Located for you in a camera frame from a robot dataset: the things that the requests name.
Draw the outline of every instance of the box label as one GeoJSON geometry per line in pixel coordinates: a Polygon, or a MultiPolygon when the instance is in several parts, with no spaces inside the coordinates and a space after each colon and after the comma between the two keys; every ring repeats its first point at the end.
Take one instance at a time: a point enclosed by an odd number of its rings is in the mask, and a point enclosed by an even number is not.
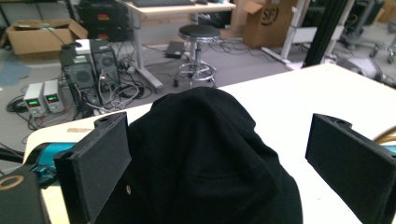
{"type": "Polygon", "coordinates": [[[262,10],[262,25],[269,26],[276,22],[279,7],[266,7],[262,10]]]}

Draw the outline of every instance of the stool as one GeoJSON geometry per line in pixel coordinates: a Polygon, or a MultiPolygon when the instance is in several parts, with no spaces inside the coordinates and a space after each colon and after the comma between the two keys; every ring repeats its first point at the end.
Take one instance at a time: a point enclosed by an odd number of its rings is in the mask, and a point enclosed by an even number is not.
{"type": "Polygon", "coordinates": [[[209,25],[191,24],[181,27],[178,35],[187,41],[197,44],[195,49],[195,59],[191,63],[183,63],[177,71],[174,79],[174,86],[178,86],[177,76],[186,78],[190,81],[190,88],[193,81],[212,81],[215,86],[216,68],[207,63],[201,62],[201,44],[215,42],[220,39],[219,29],[209,25]]]}

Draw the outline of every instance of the stool base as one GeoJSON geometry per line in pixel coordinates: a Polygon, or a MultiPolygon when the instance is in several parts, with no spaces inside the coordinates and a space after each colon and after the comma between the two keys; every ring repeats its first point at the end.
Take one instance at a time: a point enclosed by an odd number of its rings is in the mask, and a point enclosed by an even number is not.
{"type": "MultiPolygon", "coordinates": [[[[212,87],[216,87],[215,74],[216,68],[206,63],[183,63],[177,71],[177,76],[183,77],[190,81],[190,88],[193,81],[211,81],[212,87]]],[[[178,86],[177,77],[174,80],[174,86],[178,86]]]]}

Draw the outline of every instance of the white desk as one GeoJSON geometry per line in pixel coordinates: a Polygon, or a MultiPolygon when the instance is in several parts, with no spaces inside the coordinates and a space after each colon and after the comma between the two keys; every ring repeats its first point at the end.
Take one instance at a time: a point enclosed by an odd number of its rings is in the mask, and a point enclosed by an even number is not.
{"type": "Polygon", "coordinates": [[[191,21],[197,23],[198,16],[197,13],[200,12],[214,12],[214,11],[229,11],[235,8],[234,4],[224,3],[208,3],[208,5],[194,5],[194,6],[182,6],[182,7],[135,7],[132,3],[122,2],[128,7],[130,15],[131,24],[134,30],[134,43],[136,47],[136,63],[134,67],[155,89],[159,91],[163,88],[163,84],[153,76],[146,68],[143,63],[142,55],[142,39],[141,39],[141,19],[153,18],[165,15],[175,15],[175,14],[191,14],[191,21]]]}
{"type": "MultiPolygon", "coordinates": [[[[349,121],[355,131],[373,139],[396,124],[395,90],[333,64],[220,89],[233,95],[256,120],[256,133],[279,154],[280,162],[295,178],[305,224],[360,223],[304,158],[312,114],[349,121]]],[[[149,108],[150,105],[142,105],[128,109],[128,122],[149,108]]],[[[40,129],[29,136],[26,152],[42,142],[76,142],[88,133],[79,131],[92,129],[95,119],[40,129]]],[[[52,223],[67,223],[60,188],[50,187],[43,194],[52,223]]]]}

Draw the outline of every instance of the round stool seat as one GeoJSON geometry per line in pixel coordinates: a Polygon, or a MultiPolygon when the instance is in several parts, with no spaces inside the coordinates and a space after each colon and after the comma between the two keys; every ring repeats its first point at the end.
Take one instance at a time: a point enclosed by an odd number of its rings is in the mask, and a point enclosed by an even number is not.
{"type": "Polygon", "coordinates": [[[220,30],[209,25],[191,24],[181,27],[178,35],[188,41],[208,43],[220,39],[220,30]]]}

